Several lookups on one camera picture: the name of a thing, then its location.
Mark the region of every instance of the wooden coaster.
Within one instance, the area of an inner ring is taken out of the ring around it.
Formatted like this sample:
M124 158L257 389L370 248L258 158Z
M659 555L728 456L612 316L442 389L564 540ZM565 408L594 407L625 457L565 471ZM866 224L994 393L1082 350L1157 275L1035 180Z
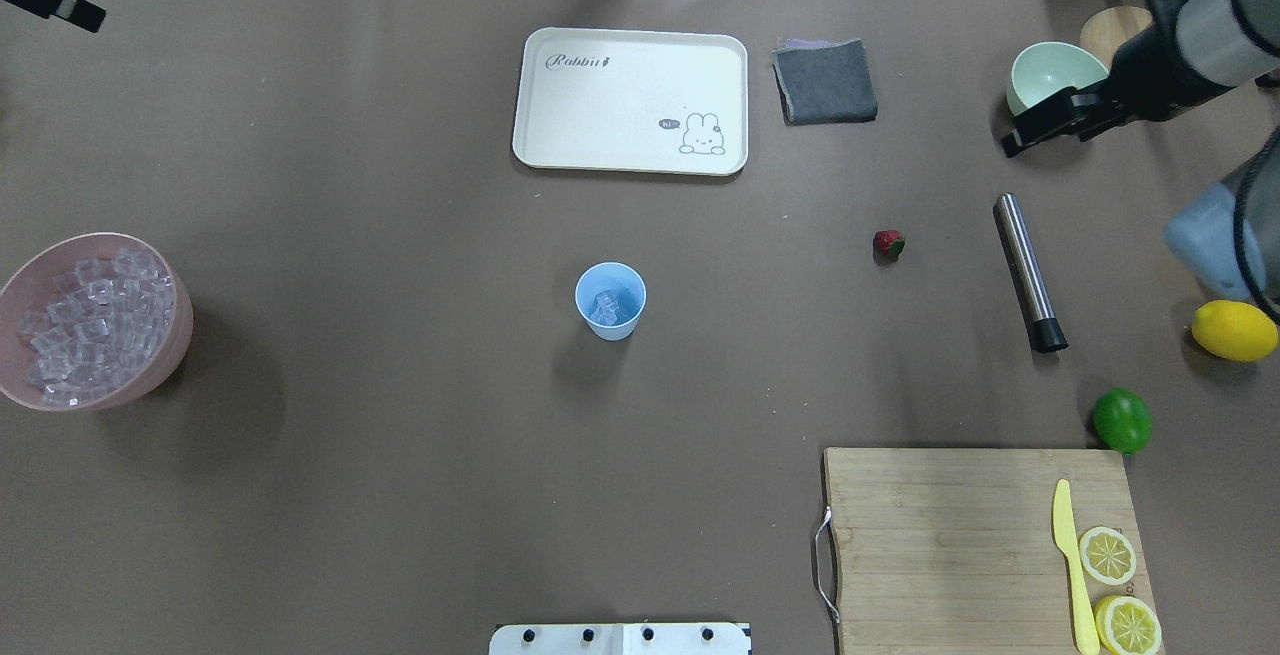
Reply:
M1107 8L1089 18L1080 29L1080 46L1102 64L1111 68L1111 58L1130 37L1151 26L1151 13L1146 8L1121 5Z

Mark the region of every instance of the cutting board handle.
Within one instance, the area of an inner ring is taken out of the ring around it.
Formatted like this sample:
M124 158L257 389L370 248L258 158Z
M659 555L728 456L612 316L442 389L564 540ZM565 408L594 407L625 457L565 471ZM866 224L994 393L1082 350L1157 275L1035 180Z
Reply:
M818 556L818 544L822 541L822 531L827 531L827 535L832 537L831 549L836 549L835 535L831 532L831 505L827 505L822 513L822 522L818 523L818 528L813 531L813 582L818 586L818 595L822 595L822 601L827 604L827 612L831 613L831 622L840 624L840 610L836 604L827 597L827 592L822 588L822 558Z

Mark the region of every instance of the white tray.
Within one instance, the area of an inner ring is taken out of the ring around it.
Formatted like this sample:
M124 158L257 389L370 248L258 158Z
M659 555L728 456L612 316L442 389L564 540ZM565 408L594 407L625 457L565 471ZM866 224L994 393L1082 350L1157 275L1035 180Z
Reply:
M732 175L746 162L746 49L544 27L525 41L511 148L530 168Z

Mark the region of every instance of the strawberry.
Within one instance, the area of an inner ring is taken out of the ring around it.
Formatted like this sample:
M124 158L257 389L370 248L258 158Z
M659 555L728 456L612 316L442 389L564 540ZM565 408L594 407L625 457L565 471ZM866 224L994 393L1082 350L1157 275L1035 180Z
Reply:
M891 260L896 260L902 253L902 248L906 246L905 237L902 237L901 232L896 230L877 232L873 242L876 244L877 253Z

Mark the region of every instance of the pink bowl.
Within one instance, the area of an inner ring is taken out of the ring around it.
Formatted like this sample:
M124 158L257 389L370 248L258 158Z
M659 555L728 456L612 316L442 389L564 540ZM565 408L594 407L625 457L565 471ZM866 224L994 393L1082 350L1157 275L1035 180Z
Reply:
M87 400L70 408L59 406L46 406L41 400L42 391L27 383L27 372L35 362L36 351L18 340L18 322L27 310L41 310L54 294L54 276L68 272L76 267L76 261L82 258L114 257L119 248L146 249L155 255L160 265L173 275L174 308L173 322L164 333L160 347L151 356L151 362L146 363L133 380L124 383L118 390L97 400ZM156 385L165 381L173 374L182 356L187 354L187 345L191 344L191 296L187 287L183 287L182 278L169 266L164 255L157 253L152 246L138 241L137 237L120 235L119 232L92 232L90 235L72 237L61 241L58 246L36 255L31 262L24 264L4 290L0 290L0 391L4 391L10 400L19 406L28 406L31 409L45 409L45 412L73 412L74 409L104 409L123 406L129 400L137 400L147 391L155 390Z

